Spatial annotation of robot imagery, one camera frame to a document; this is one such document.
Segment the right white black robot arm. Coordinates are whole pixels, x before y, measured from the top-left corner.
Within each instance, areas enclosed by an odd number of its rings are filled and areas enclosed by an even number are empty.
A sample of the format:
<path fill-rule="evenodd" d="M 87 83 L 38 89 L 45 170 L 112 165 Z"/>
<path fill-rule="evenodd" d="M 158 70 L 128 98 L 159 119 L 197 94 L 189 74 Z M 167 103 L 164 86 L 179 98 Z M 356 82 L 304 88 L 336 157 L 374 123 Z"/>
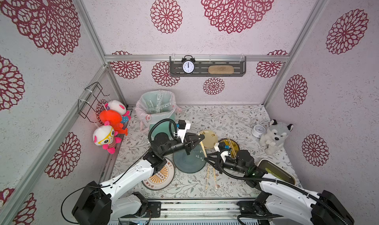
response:
<path fill-rule="evenodd" d="M 232 158 L 224 149 L 204 160 L 220 173 L 260 191 L 255 199 L 238 202 L 238 221 L 251 218 L 268 224 L 270 219 L 287 218 L 302 225 L 354 224 L 353 217 L 334 194 L 306 190 L 269 174 L 255 164 L 247 150 L 238 151 Z"/>

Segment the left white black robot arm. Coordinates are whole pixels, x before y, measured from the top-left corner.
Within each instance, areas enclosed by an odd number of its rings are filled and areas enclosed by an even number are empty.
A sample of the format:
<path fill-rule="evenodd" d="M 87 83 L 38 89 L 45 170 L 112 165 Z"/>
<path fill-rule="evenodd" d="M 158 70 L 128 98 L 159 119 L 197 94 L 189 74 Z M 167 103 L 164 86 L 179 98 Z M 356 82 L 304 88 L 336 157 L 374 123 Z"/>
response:
<path fill-rule="evenodd" d="M 142 158 L 124 173 L 100 184 L 92 181 L 80 188 L 82 193 L 72 210 L 76 223 L 106 225 L 111 219 L 132 214 L 143 215 L 147 200 L 142 195 L 133 193 L 128 198 L 121 196 L 158 173 L 167 164 L 167 155 L 177 151 L 185 151 L 189 155 L 204 138 L 204 135 L 186 133 L 184 139 L 177 138 L 166 143 L 152 141 Z"/>

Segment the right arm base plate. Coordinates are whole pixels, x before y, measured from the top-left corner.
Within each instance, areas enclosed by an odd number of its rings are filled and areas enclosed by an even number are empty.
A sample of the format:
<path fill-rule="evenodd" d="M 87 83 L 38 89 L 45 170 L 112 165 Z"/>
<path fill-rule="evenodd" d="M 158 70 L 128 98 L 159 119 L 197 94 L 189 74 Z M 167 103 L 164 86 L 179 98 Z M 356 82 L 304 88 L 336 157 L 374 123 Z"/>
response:
<path fill-rule="evenodd" d="M 268 211 L 263 202 L 256 200 L 241 200 L 237 202 L 242 216 L 252 217 L 255 219 L 273 219 L 279 218 L 280 215 L 272 214 Z"/>

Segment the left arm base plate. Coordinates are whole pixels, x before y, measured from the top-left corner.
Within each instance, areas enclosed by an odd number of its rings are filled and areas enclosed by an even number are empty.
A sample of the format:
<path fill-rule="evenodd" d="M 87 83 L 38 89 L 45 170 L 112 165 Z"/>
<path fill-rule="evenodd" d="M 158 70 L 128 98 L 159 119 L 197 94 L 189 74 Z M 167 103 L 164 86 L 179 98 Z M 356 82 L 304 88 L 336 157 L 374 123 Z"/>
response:
<path fill-rule="evenodd" d="M 161 213 L 160 201 L 148 201 L 147 204 L 143 204 L 137 213 L 132 215 L 125 215 L 122 218 L 159 218 Z"/>

